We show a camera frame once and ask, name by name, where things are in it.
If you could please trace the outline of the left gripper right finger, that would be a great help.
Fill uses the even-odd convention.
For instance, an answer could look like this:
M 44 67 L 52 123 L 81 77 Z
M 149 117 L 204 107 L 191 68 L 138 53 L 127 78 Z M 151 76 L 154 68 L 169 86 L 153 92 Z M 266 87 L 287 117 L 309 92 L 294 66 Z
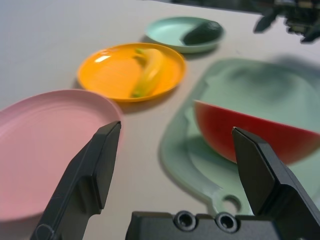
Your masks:
M 279 240 L 318 240 L 320 211 L 293 172 L 259 136 L 232 129 L 238 174 L 255 217 Z

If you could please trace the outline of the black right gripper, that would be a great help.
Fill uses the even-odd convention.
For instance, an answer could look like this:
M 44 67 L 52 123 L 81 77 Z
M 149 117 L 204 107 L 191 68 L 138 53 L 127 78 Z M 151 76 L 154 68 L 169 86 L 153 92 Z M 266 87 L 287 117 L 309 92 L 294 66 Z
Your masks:
M 290 33 L 304 33 L 301 43 L 312 43 L 320 37 L 319 0 L 274 0 L 275 7 L 282 8 L 285 25 Z M 257 21 L 253 33 L 261 34 L 276 20 L 279 11 L 269 9 Z

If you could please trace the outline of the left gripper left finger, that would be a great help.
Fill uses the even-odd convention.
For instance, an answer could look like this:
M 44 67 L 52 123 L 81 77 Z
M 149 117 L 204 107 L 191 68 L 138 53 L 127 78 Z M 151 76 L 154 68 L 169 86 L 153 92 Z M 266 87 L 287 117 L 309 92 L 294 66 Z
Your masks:
M 105 208 L 118 150 L 121 122 L 100 127 L 64 171 L 32 240 L 81 240 L 88 221 Z

